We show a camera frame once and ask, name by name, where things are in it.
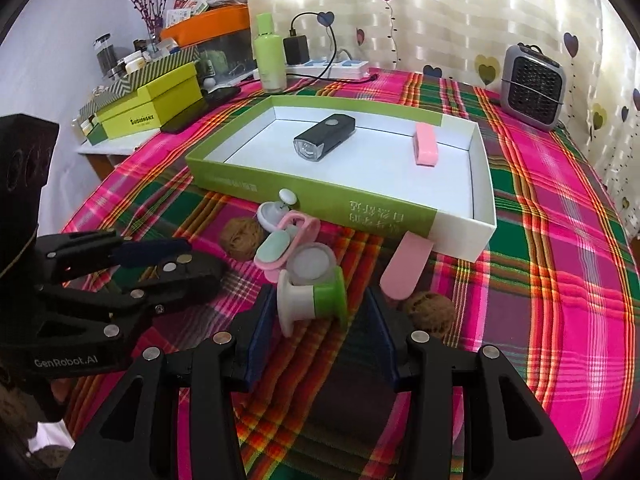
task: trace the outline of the blue gripper pad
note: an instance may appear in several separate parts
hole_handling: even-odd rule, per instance
[[[402,312],[387,306],[379,287],[368,286],[362,306],[367,309],[369,335],[385,379],[394,391],[409,389],[412,372],[406,338],[414,330],[411,320]]]
[[[141,242],[124,242],[111,253],[113,265],[127,268],[151,267],[164,258],[191,251],[184,238],[162,238]]]
[[[262,375],[277,310],[276,287],[263,285],[254,306],[236,314],[228,327],[236,338],[231,378],[239,392],[250,391]]]

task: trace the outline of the green and white box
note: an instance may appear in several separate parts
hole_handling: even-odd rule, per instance
[[[295,136],[334,113],[356,132],[319,162],[301,158]],[[415,124],[435,126],[439,160],[415,164]],[[376,235],[411,231],[434,250],[474,262],[496,227],[494,188],[477,123],[430,110],[324,96],[271,96],[186,156],[194,182],[254,202],[298,196],[295,209]]]

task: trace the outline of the green bottle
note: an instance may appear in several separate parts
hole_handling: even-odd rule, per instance
[[[262,89],[270,94],[282,92],[287,88],[282,38],[273,33],[273,16],[270,12],[258,14],[255,19],[258,37],[254,40],[254,54]]]

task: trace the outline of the pink clip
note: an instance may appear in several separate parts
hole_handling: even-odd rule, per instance
[[[320,233],[320,221],[317,218],[305,215],[300,211],[289,211],[284,215],[282,220],[278,223],[278,229],[284,230],[287,226],[293,224],[296,224],[298,231],[281,257],[270,264],[266,264],[259,260],[257,256],[254,258],[255,266],[264,271],[264,277],[271,283],[278,283],[280,271],[285,268],[287,260],[294,249],[299,245],[315,242],[316,238],[318,238],[318,234]]]
[[[415,123],[414,135],[415,163],[420,166],[435,166],[438,163],[438,143],[433,126]]]
[[[396,301],[412,295],[432,249],[433,242],[407,231],[382,273],[382,292]]]

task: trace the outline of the curtain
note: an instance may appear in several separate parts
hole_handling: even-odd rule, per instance
[[[640,231],[640,164],[632,155],[640,53],[607,0],[249,0],[249,7],[252,17],[272,12],[282,36],[297,13],[322,12],[296,20],[312,59],[331,56],[330,23],[353,59],[498,92],[507,48],[539,46],[567,76],[561,121],[607,186],[626,234]]]

